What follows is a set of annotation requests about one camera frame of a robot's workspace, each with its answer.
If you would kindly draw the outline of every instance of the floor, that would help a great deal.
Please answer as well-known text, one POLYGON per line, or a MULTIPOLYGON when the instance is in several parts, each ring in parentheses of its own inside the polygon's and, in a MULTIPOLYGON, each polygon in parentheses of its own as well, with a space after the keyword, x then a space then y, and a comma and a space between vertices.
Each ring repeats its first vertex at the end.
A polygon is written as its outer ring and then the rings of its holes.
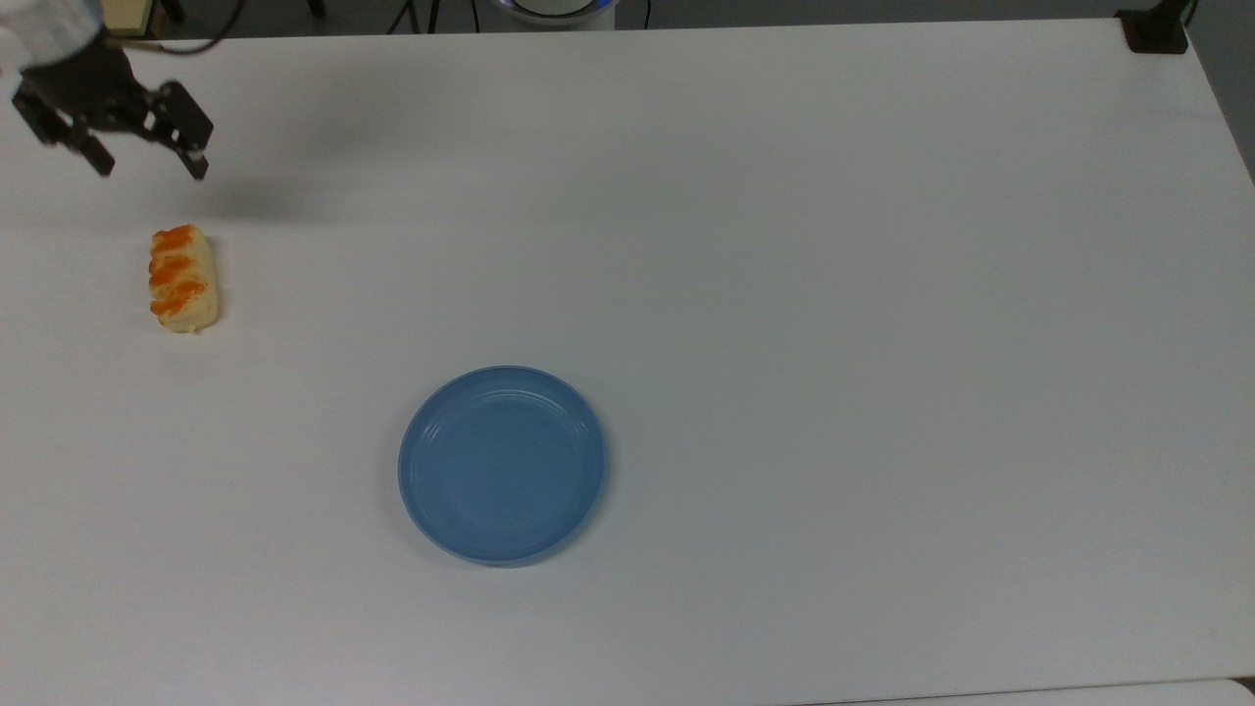
MULTIPOLYGON (((384 34, 404 0, 325 0, 315 19, 306 0, 254 0, 232 36, 384 34)), ((442 0, 435 31, 474 31, 471 3, 442 0)), ((163 23, 168 39, 206 38, 222 25, 235 0, 182 0, 182 25, 163 23)), ((432 0, 414 0, 422 25, 432 0)), ((1155 0, 653 0, 650 29, 794 24, 1109 18, 1155 0)), ((491 0, 478 0, 482 31, 511 31, 491 0)), ((621 0, 620 30, 641 29, 646 0, 621 0)), ((399 31, 408 31, 403 23, 399 31)), ((1190 35, 1255 178, 1255 0, 1200 0, 1190 35)))

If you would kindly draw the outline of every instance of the cable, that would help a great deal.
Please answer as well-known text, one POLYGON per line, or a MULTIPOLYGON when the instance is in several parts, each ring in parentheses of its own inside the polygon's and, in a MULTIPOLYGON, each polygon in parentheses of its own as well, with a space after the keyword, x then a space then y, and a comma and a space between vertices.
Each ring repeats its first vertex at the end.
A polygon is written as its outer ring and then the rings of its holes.
POLYGON ((141 51, 157 51, 161 54, 173 54, 176 56, 192 56, 195 54, 203 54, 210 49, 217 46, 218 41, 226 39, 227 34, 231 31, 231 28, 235 26, 236 20, 240 19, 240 14, 243 13, 243 6, 245 3, 248 0, 237 0, 235 10, 231 10, 231 16, 227 18, 227 23, 222 25, 222 29, 220 29, 218 33, 213 35, 213 39, 206 41, 205 44, 201 44, 200 46, 176 49, 173 46, 166 46, 163 44, 146 44, 142 41, 119 41, 118 44, 125 46, 127 49, 139 49, 141 51))
POLYGON ((1199 9, 1199 0, 1194 0, 1190 4, 1190 13, 1185 16, 1185 21, 1181 23, 1185 26, 1190 26, 1190 21, 1194 20, 1194 11, 1199 9))
POLYGON ((400 13, 397 13, 397 19, 393 20, 392 26, 388 28, 388 34, 397 31, 397 28, 400 26, 400 20, 403 20, 407 14, 409 15, 409 31, 412 34, 420 34, 418 31, 418 13, 414 11, 414 0, 405 0, 405 4, 400 6, 400 13))
POLYGON ((432 0, 432 11, 427 14, 427 34, 435 34, 435 18, 441 14, 441 0, 432 0))

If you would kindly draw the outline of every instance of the bread roll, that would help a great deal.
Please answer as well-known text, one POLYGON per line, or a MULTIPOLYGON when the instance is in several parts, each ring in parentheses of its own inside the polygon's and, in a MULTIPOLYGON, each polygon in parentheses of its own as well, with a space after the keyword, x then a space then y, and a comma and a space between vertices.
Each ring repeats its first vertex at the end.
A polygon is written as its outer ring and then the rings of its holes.
POLYGON ((148 308, 161 325, 188 332, 218 317, 218 273, 213 252, 201 228, 193 224, 153 234, 148 263, 148 308))

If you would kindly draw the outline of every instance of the white table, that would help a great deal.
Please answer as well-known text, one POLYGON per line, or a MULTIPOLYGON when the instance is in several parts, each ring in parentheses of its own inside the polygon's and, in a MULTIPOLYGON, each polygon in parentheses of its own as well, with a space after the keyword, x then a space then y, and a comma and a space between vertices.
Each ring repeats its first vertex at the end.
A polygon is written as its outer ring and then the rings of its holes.
MULTIPOLYGON (((764 705, 1255 673, 1255 191, 1114 20, 227 41, 109 179, 0 110, 0 702, 764 705), (222 319, 147 311, 211 236, 222 319), (563 553, 395 455, 517 364, 563 553)), ((11 90, 13 76, 0 88, 11 90)))

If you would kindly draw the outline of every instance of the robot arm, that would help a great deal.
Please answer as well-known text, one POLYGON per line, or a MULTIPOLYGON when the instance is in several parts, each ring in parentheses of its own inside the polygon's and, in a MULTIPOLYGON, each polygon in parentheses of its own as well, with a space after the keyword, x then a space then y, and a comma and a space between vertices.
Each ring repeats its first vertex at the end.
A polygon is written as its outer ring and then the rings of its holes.
POLYGON ((30 53, 13 104, 40 142, 64 144, 108 176, 113 155, 94 132, 129 132, 172 149, 205 178, 213 123, 179 83, 148 90, 136 80, 98 0, 0 0, 0 26, 30 53))

